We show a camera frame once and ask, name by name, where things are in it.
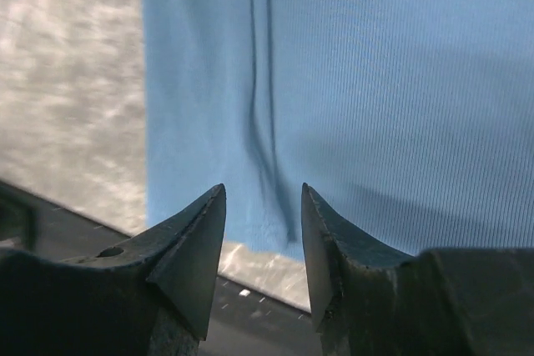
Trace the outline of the teal blue tank top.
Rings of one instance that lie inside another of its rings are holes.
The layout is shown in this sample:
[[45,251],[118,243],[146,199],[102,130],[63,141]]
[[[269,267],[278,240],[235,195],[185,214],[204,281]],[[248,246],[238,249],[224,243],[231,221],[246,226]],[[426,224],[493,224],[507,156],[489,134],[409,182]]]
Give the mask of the teal blue tank top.
[[301,258],[311,185],[415,254],[533,244],[533,0],[142,0],[147,223],[217,183]]

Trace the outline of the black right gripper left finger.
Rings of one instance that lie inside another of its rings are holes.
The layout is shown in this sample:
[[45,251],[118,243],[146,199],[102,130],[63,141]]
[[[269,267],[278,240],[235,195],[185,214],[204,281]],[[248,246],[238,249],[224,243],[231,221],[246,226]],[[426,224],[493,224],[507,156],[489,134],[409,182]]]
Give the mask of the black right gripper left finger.
[[1,187],[4,355],[195,355],[208,334],[226,192],[89,257],[36,253],[44,200]]

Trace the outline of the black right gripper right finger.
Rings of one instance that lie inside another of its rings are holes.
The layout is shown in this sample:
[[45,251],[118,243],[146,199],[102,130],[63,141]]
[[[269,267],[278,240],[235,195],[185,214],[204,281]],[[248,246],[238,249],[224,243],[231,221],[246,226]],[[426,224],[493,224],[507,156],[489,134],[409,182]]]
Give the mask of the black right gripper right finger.
[[373,238],[311,186],[301,194],[311,318],[326,355],[530,355],[533,252]]

